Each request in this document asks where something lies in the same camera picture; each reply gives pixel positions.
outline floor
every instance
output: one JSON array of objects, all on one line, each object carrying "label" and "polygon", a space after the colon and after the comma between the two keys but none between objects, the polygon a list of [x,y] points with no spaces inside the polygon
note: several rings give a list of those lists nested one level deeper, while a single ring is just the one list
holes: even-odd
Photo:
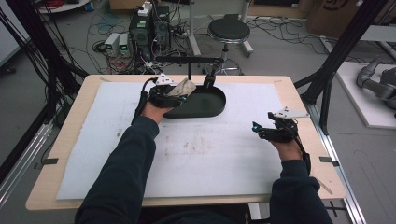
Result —
[{"label": "floor", "polygon": [[[98,23],[117,23],[118,26],[113,27],[113,32],[119,32],[129,25],[129,15],[113,13],[109,10],[107,1],[98,1],[95,4],[94,12],[86,12],[80,8],[57,14],[55,17],[68,46],[71,47],[73,57],[90,74],[106,72],[98,67],[106,69],[106,59],[92,51],[92,44],[95,41],[106,39],[98,32],[105,34],[107,28]],[[222,45],[205,35],[205,28],[211,20],[208,16],[197,17],[195,27],[200,29],[195,33],[202,55],[218,57]],[[306,32],[304,21],[287,21],[287,23],[281,20],[258,21],[257,24],[261,29],[253,27],[253,22],[249,24],[251,35],[248,41],[254,48],[254,53],[248,58],[239,46],[230,46],[229,52],[230,58],[239,63],[246,75],[288,76],[293,81],[298,81],[316,72],[326,60],[327,53],[317,38],[306,38],[303,43],[295,39],[297,35],[293,34],[298,34],[300,40],[302,36],[312,36]],[[282,35],[289,41],[281,40]],[[188,47],[186,43],[181,44],[185,48]],[[84,51],[88,51],[97,63]],[[375,55],[381,55],[386,63],[394,63],[393,59],[372,42],[360,42],[347,60],[369,62]],[[27,58],[22,53],[18,53],[11,62],[17,68],[17,72],[8,74],[1,69],[0,74],[0,126],[2,127],[0,162],[4,161],[18,143],[45,103],[44,84],[36,76]],[[165,74],[183,75],[187,73],[187,66],[180,67],[174,64],[164,68],[163,71]],[[193,66],[192,73],[201,75],[202,67]],[[304,90],[305,87],[302,87],[298,91],[304,92]],[[333,82],[328,122],[332,143],[366,222],[396,223],[396,175],[393,173],[396,164],[394,144],[396,131],[366,128],[337,78]],[[2,223],[73,223],[76,212],[74,209],[30,212],[24,206],[40,173],[34,166],[45,153],[45,149],[50,147],[57,132],[59,129],[55,128],[49,141],[42,147],[30,169],[0,210]],[[336,207],[343,207],[341,202],[333,202],[333,204]],[[262,204],[261,210],[265,217],[268,212],[267,204]],[[329,213],[334,223],[350,223],[345,211],[337,211],[336,216],[333,211]]]}]

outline black plate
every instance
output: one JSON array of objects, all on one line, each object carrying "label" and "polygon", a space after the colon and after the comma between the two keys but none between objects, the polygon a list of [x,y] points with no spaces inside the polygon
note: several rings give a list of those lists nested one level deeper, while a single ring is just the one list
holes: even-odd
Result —
[{"label": "black plate", "polygon": [[225,94],[217,87],[197,89],[189,96],[187,102],[163,115],[168,119],[210,118],[224,110]]}]

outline black stool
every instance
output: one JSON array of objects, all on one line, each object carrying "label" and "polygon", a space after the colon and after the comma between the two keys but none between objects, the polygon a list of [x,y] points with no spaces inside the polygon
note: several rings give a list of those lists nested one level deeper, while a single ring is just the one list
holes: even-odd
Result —
[{"label": "black stool", "polygon": [[[210,22],[207,33],[213,39],[224,43],[221,53],[224,63],[220,66],[216,74],[228,75],[227,71],[235,71],[236,75],[241,75],[241,69],[238,63],[227,58],[228,45],[245,42],[250,35],[250,28],[238,19],[223,18]],[[231,63],[234,67],[228,67],[227,63]]]}]

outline wooden table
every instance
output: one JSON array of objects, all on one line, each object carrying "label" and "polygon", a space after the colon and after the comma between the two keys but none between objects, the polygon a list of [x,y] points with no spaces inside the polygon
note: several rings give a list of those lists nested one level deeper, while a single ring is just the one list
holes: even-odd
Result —
[{"label": "wooden table", "polygon": [[[180,82],[186,76],[170,76]],[[78,208],[82,200],[56,200],[56,195],[64,177],[64,170],[70,152],[78,139],[82,124],[92,106],[97,90],[102,82],[144,82],[149,76],[109,76],[92,75],[85,79],[78,97],[62,127],[58,138],[49,154],[49,158],[58,158],[58,162],[45,165],[27,200],[29,210],[53,210]],[[194,76],[192,81],[202,83],[205,76]],[[284,106],[306,112],[300,96],[289,77],[268,76],[218,76],[217,83],[267,83],[274,84],[281,103]],[[307,152],[311,154],[311,175],[318,179],[321,188],[318,192],[323,200],[341,199],[346,196],[345,189],[335,172],[332,163],[321,162],[319,157],[328,157],[321,139],[309,118],[297,119],[299,135]],[[211,203],[261,203],[269,202],[270,194],[190,197],[190,198],[156,198],[145,199],[143,206],[177,205],[177,204],[211,204]]]}]

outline black jacket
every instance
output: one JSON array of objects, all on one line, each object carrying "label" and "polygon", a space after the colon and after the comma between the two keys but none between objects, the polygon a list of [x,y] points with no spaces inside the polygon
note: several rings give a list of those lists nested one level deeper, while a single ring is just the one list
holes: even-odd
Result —
[{"label": "black jacket", "polygon": [[[157,123],[142,116],[125,131],[78,209],[76,223],[137,223],[158,133]],[[270,202],[272,223],[332,223],[304,161],[283,161],[282,166]],[[189,210],[156,223],[234,222],[212,211]]]}]

